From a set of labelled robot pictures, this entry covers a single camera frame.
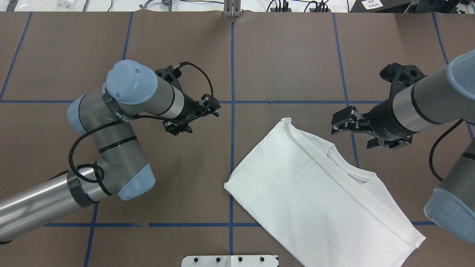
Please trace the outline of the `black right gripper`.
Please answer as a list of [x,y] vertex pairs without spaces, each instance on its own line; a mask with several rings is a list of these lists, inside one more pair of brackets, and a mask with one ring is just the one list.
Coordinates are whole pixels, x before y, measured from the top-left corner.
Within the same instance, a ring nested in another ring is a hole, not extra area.
[[398,150],[412,144],[413,132],[398,122],[392,102],[383,101],[368,113],[360,113],[350,105],[336,113],[331,120],[331,134],[349,131],[373,137],[367,142],[367,150],[388,148]]

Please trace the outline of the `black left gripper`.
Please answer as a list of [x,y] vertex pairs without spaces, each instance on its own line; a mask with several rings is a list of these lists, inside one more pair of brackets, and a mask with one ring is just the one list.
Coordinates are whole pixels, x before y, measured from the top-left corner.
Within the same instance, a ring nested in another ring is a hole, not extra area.
[[208,93],[203,95],[200,101],[195,101],[186,94],[179,93],[171,108],[163,114],[163,125],[168,133],[175,136],[181,132],[192,133],[190,122],[207,115],[218,117],[220,108],[219,101]]

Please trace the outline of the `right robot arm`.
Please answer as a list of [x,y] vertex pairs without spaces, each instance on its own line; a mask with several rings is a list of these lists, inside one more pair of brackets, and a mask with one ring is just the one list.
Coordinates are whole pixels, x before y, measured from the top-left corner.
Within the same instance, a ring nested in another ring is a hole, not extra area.
[[367,149],[397,150],[412,143],[415,134],[453,123],[429,152],[429,169],[440,181],[424,206],[424,214],[459,239],[475,242],[475,143],[471,141],[445,177],[434,167],[440,142],[462,123],[475,120],[475,52],[462,54],[441,70],[425,75],[414,65],[392,63],[380,71],[390,83],[386,100],[360,113],[353,105],[336,112],[331,134],[354,132],[368,135]]

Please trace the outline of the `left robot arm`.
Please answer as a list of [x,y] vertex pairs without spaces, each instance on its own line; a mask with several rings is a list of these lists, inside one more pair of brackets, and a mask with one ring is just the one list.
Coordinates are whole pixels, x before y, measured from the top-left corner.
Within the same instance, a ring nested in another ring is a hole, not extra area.
[[163,122],[178,135],[192,132],[198,118],[219,116],[220,103],[212,82],[200,100],[187,96],[178,81],[180,62],[152,70],[134,60],[121,60],[108,72],[105,83],[70,104],[67,117],[80,134],[68,154],[68,169],[1,201],[1,245],[36,228],[117,195],[128,201],[156,183],[150,163],[132,128],[132,121],[150,118]]

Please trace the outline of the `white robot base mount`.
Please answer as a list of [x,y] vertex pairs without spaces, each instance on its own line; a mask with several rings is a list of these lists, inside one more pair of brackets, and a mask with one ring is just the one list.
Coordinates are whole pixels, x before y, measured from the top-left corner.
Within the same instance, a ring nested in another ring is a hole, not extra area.
[[278,267],[275,255],[185,256],[182,267]]

